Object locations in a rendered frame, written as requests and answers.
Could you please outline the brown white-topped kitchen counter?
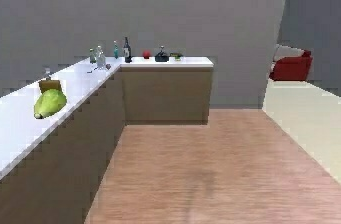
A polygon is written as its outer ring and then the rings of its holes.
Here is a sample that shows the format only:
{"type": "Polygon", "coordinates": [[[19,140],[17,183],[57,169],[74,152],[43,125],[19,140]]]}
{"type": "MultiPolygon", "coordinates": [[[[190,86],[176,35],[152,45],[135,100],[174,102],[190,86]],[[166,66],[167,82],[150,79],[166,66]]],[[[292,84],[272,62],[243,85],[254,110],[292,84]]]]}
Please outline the brown white-topped kitchen counter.
{"type": "Polygon", "coordinates": [[[45,119],[37,81],[0,98],[0,224],[83,224],[125,126],[207,122],[213,64],[82,60],[53,74],[67,103],[45,119]]]}

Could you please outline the dark wine bottle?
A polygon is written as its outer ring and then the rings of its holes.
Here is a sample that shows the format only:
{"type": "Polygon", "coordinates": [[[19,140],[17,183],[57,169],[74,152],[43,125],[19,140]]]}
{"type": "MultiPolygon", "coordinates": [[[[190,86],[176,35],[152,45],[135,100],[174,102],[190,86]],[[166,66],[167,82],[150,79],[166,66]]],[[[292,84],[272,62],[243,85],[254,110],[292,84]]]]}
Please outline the dark wine bottle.
{"type": "Polygon", "coordinates": [[[131,63],[132,62],[131,47],[129,45],[128,37],[125,37],[123,50],[124,50],[125,63],[131,63]]]}

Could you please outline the clear glass bottle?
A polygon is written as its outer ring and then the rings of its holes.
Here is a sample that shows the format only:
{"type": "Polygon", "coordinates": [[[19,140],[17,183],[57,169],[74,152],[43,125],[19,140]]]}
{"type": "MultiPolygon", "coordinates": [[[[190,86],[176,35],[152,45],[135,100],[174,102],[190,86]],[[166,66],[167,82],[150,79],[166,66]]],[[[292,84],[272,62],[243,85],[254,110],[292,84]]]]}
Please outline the clear glass bottle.
{"type": "Polygon", "coordinates": [[[96,63],[97,63],[98,69],[104,69],[106,66],[105,55],[104,55],[103,49],[100,45],[97,46],[96,63]]]}

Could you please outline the green lettuce head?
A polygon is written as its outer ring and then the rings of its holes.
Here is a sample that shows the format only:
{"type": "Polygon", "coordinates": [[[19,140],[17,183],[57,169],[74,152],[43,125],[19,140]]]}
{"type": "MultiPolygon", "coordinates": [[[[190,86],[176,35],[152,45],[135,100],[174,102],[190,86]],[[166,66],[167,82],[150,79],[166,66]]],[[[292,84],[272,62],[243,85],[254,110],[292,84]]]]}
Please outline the green lettuce head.
{"type": "Polygon", "coordinates": [[[49,89],[41,94],[34,105],[34,117],[44,119],[59,112],[67,103],[67,98],[60,90],[49,89]]]}

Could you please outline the brown bread loaf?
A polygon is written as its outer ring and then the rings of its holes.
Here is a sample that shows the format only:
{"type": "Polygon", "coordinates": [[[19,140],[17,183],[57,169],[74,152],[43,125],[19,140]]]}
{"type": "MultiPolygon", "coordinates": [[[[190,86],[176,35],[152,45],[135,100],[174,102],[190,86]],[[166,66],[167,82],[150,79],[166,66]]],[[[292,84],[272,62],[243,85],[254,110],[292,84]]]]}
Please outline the brown bread loaf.
{"type": "Polygon", "coordinates": [[[59,80],[41,80],[38,82],[39,89],[41,93],[44,93],[47,90],[55,89],[62,90],[62,86],[59,80]]]}

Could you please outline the red sofa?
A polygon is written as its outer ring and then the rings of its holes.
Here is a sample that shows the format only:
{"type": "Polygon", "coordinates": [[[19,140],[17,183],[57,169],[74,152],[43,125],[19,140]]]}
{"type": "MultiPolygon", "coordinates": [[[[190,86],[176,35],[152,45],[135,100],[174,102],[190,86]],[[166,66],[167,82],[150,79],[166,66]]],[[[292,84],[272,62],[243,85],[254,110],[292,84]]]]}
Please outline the red sofa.
{"type": "Polygon", "coordinates": [[[273,81],[306,81],[313,57],[304,50],[300,56],[283,56],[275,61],[269,74],[273,81]]]}

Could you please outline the white pillow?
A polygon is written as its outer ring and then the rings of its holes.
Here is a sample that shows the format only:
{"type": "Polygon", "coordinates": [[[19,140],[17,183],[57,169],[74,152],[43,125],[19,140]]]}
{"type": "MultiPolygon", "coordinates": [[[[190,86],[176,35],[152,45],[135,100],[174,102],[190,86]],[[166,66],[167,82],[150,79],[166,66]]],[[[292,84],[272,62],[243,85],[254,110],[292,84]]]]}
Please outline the white pillow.
{"type": "Polygon", "coordinates": [[[300,57],[303,53],[303,49],[277,44],[273,56],[273,61],[277,62],[284,57],[300,57]]]}

